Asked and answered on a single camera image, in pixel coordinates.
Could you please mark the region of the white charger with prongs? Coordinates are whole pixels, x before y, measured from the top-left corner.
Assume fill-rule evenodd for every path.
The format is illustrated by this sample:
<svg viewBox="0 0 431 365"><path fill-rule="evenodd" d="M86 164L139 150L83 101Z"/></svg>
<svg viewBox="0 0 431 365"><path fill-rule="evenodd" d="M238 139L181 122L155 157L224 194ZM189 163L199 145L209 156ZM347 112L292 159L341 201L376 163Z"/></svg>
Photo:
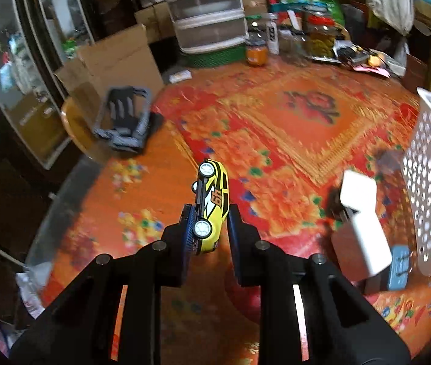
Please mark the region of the white charger with prongs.
<svg viewBox="0 0 431 365"><path fill-rule="evenodd" d="M374 277L392 262L384 230L375 212L354 214L331 234L342 274L352 282Z"/></svg>

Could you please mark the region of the white square charger block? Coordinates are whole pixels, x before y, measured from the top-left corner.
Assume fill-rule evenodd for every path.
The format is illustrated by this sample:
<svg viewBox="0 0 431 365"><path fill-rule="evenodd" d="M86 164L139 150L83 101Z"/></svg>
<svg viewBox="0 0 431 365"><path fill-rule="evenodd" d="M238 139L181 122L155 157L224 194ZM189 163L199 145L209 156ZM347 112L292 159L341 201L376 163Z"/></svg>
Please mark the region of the white square charger block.
<svg viewBox="0 0 431 365"><path fill-rule="evenodd" d="M346 208L357 212L374 212L377 200L376 181L358 172L345 170L339 199Z"/></svg>

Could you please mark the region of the yellow toy race car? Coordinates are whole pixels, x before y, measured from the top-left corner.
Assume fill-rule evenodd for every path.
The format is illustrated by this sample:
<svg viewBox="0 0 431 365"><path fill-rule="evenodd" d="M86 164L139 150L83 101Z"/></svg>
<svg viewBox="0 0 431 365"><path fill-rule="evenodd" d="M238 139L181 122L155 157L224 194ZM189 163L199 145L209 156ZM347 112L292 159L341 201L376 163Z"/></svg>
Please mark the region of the yellow toy race car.
<svg viewBox="0 0 431 365"><path fill-rule="evenodd" d="M228 173L221 162L205 158L199 164L195 194L195 222L192 225L193 250L199 255L215 251L229 207Z"/></svg>

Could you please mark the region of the blue small adapter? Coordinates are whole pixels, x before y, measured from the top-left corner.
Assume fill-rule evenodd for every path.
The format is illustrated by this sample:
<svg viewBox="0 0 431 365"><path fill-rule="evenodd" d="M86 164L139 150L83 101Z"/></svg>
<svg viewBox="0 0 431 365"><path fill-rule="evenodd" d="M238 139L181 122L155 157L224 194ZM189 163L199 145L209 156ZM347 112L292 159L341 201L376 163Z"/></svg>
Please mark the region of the blue small adapter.
<svg viewBox="0 0 431 365"><path fill-rule="evenodd" d="M391 248L392 262L389 265L387 289L400 291L408 283L411 251L407 245L394 245Z"/></svg>

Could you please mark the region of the red patterned tablecloth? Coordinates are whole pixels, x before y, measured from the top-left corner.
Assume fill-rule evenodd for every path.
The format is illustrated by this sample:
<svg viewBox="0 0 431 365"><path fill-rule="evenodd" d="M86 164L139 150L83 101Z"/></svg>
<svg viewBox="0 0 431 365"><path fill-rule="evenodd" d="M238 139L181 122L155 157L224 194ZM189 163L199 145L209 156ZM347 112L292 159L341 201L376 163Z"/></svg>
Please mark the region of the red patterned tablecloth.
<svg viewBox="0 0 431 365"><path fill-rule="evenodd" d="M221 161L230 201L263 240L304 258L337 262L330 236L342 223L330 196L351 169L375 179L376 212L390 245L414 248L404 183L393 166L408 146L419 99L399 81L279 58L199 70L167 86L156 107L167 122L144 155L111 158L59 245L44 306L94 256L128 256L159 239L192 203L205 157ZM431 339L431 277L411 271L405 289L367 295L416 356ZM258 288L237 285L226 231L216 252L191 259L186 284L162 291L162 364L257 364Z"/></svg>

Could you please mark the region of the grey black phone stand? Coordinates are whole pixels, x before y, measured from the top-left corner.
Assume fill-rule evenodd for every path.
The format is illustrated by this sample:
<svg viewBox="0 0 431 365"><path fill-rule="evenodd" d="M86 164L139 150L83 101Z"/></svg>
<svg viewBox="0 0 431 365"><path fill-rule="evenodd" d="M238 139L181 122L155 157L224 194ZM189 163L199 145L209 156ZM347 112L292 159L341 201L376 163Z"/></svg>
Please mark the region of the grey black phone stand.
<svg viewBox="0 0 431 365"><path fill-rule="evenodd" d="M112 87L92 128L92 133L121 152L139 152L148 139L152 93L146 87Z"/></svg>

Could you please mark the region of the brown cardboard box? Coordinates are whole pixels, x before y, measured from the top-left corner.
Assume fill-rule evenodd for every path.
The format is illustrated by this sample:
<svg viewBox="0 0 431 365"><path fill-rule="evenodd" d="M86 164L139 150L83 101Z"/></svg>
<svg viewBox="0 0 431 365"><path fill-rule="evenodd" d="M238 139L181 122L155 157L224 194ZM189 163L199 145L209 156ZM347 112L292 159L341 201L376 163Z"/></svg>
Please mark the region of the brown cardboard box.
<svg viewBox="0 0 431 365"><path fill-rule="evenodd" d="M94 126L111 88L145 87L156 96L164 87L143 25L80 47L77 57L66 62L55 75L74 99L89 128Z"/></svg>

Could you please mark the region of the orange jar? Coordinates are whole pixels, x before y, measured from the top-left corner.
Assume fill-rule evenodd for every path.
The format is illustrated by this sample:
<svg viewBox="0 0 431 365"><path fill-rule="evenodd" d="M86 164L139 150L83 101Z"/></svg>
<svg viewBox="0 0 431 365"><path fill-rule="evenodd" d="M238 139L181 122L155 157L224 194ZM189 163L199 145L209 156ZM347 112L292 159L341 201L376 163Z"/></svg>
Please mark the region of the orange jar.
<svg viewBox="0 0 431 365"><path fill-rule="evenodd" d="M268 48L261 38L250 38L246 41L246 60L253 67L262 67L267 62Z"/></svg>

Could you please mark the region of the glass jar red lid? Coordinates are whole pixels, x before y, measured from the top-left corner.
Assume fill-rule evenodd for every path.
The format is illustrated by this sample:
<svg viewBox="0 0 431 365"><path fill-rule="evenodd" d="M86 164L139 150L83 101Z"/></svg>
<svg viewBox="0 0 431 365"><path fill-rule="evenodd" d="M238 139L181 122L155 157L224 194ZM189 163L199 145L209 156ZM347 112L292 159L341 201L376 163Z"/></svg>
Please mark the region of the glass jar red lid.
<svg viewBox="0 0 431 365"><path fill-rule="evenodd" d="M305 24L307 53L312 57L334 58L333 47L337 34L334 19L329 14L308 14Z"/></svg>

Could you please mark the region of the white plastic drawer tower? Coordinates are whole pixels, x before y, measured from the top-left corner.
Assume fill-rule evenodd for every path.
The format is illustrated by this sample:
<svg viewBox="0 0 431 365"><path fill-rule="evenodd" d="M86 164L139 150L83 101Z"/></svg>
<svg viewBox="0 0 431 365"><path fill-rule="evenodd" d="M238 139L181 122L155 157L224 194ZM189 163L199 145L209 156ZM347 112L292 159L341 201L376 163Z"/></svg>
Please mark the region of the white plastic drawer tower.
<svg viewBox="0 0 431 365"><path fill-rule="evenodd" d="M243 0L166 0L184 54L206 54L243 44L248 25Z"/></svg>

